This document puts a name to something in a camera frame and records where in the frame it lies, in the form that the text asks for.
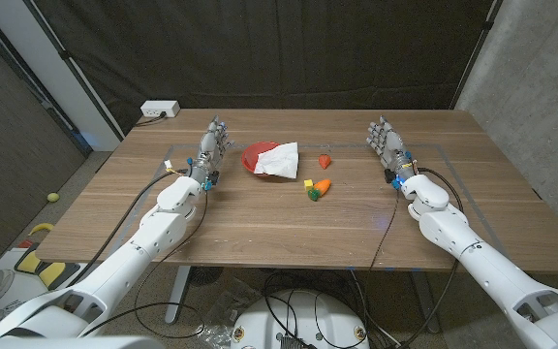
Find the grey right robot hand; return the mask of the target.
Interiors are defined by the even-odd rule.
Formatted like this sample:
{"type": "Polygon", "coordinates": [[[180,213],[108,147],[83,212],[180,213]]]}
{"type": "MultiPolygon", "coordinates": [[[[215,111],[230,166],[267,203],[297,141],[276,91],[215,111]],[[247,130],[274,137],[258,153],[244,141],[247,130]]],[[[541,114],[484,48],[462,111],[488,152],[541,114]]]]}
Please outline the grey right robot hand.
{"type": "Polygon", "coordinates": [[[378,123],[370,123],[368,132],[366,142],[380,158],[386,183],[400,190],[404,182],[417,173],[412,153],[383,115],[378,123]]]}

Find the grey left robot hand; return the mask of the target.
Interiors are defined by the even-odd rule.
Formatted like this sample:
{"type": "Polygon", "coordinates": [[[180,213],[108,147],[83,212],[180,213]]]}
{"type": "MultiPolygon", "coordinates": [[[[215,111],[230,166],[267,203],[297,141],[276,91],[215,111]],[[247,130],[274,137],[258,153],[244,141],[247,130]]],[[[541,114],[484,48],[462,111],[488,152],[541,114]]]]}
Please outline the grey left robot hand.
{"type": "Polygon", "coordinates": [[[201,137],[197,157],[191,161],[188,174],[204,191],[217,184],[224,155],[232,144],[227,125],[215,115],[201,137]]]}

